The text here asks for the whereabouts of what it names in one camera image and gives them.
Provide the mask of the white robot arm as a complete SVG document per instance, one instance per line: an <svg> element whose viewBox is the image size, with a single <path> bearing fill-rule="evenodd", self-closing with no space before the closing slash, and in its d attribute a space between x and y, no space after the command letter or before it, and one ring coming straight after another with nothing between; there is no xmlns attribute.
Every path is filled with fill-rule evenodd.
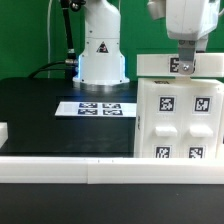
<svg viewBox="0 0 224 224"><path fill-rule="evenodd" d="M168 37L178 42L177 73L196 72L196 55L207 47L208 35L216 29L221 0L148 0L154 19L164 18ZM78 59L77 87L111 89L129 83L125 58L120 52L121 15L107 0L87 0L85 48Z"/></svg>

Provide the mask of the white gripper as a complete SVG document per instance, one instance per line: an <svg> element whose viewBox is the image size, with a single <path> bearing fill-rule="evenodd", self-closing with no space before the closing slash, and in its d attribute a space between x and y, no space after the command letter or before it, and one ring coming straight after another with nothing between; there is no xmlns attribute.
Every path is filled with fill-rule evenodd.
<svg viewBox="0 0 224 224"><path fill-rule="evenodd" d="M167 34L170 39L179 40L180 74L194 73L194 41L216 29L220 2L221 0L166 0Z"/></svg>

